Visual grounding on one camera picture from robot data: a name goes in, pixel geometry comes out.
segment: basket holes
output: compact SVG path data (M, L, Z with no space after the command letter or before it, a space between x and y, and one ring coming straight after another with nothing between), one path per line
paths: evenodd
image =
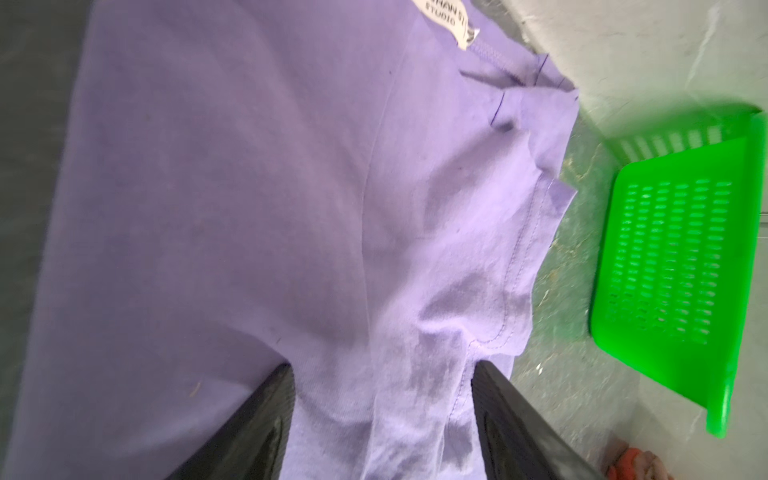
M720 125L712 125L707 129L707 141L710 145L719 144L723 141L723 131L720 129Z
M701 140L701 132L698 130L688 131L688 144L691 148L701 147L703 145L703 141Z
M630 162L636 162L640 160L640 158L637 156L637 153L635 153L634 149L632 148L632 145L628 141L622 140L619 143L621 144L621 149L624 150L625 154L627 154L627 158L629 158Z
M634 143L637 144L637 146L640 148L640 153L643 154L643 158L645 160L650 160L654 157L653 152L651 152L650 148L648 147L648 142L646 142L644 138L635 137Z
M651 142L654 144L654 148L656 148L656 152L659 154L660 157L663 157L664 155L668 155L670 152L667 150L667 145L664 144L664 140L661 139L659 135L654 135L650 139Z
M674 150L675 153L679 153L683 150L685 150L685 145L683 144L683 136L680 135L677 132L672 132L669 134L670 143L672 144L672 150Z

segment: lavender fabric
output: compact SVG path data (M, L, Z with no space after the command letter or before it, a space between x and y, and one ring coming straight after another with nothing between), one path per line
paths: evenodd
M4 478L163 478L285 361L281 478L485 477L578 103L467 7L95 3Z

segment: green perforated basket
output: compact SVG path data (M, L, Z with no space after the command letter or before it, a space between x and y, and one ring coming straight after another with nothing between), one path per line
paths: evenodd
M703 406L724 437L760 218L766 118L702 114L611 141L611 198L591 333Z

